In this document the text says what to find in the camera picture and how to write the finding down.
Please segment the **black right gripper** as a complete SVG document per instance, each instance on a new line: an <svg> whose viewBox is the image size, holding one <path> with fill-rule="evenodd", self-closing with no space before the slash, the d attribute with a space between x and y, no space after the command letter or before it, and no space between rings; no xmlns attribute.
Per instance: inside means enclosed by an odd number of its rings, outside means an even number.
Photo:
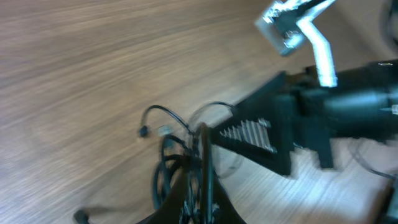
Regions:
<svg viewBox="0 0 398 224"><path fill-rule="evenodd" d="M287 77L285 145L318 151L322 168L334 166L332 138L386 141L397 133L397 60L369 63L337 74L336 87L322 87L315 71Z"/></svg>

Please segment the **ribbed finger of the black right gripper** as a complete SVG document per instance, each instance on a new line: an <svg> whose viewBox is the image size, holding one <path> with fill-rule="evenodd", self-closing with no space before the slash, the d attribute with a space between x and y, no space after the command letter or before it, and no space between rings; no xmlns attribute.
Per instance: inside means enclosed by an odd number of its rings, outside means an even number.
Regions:
<svg viewBox="0 0 398 224"><path fill-rule="evenodd" d="M280 72L233 105L233 115L211 128L212 143L289 176L294 98L283 92L286 84L287 74Z"/></svg>

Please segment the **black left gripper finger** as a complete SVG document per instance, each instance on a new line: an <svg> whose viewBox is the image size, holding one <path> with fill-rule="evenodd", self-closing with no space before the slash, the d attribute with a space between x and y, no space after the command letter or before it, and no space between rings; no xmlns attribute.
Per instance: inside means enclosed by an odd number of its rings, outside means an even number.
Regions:
<svg viewBox="0 0 398 224"><path fill-rule="evenodd" d="M152 215L141 220L139 224L181 224L200 223L200 212L193 190L190 189L190 174L183 171L171 188L163 204ZM229 200L228 194L218 179L213 179L212 223L245 224Z"/></svg>

